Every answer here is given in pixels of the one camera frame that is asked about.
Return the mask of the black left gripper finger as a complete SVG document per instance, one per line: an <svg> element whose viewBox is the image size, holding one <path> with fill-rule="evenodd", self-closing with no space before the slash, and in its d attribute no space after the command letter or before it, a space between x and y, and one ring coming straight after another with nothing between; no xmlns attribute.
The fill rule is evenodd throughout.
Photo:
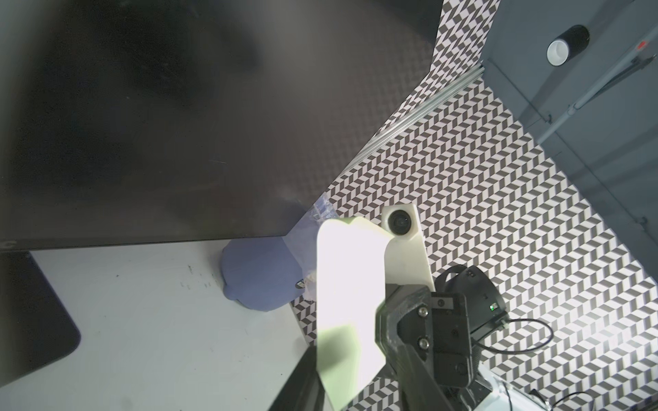
<svg viewBox="0 0 658 411"><path fill-rule="evenodd" d="M316 370L317 347L307 347L291 376L270 407L270 411L322 411L325 390Z"/></svg>

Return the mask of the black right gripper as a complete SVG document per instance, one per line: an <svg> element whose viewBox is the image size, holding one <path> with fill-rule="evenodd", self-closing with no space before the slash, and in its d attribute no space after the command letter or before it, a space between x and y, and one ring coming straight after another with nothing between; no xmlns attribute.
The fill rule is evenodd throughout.
<svg viewBox="0 0 658 411"><path fill-rule="evenodd" d="M452 410L440 386L473 380L466 299L424 285L387 284L375 315L375 342L397 380L404 410Z"/></svg>

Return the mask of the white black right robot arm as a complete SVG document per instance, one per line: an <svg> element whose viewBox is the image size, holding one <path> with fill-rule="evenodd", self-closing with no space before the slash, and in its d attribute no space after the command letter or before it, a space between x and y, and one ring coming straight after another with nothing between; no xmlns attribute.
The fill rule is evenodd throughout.
<svg viewBox="0 0 658 411"><path fill-rule="evenodd" d="M481 368L495 353L483 340L514 323L487 274L454 265L438 278L427 269L386 273L386 299L375 341L387 359L382 378L399 384L404 410L550 410L536 391L517 390Z"/></svg>

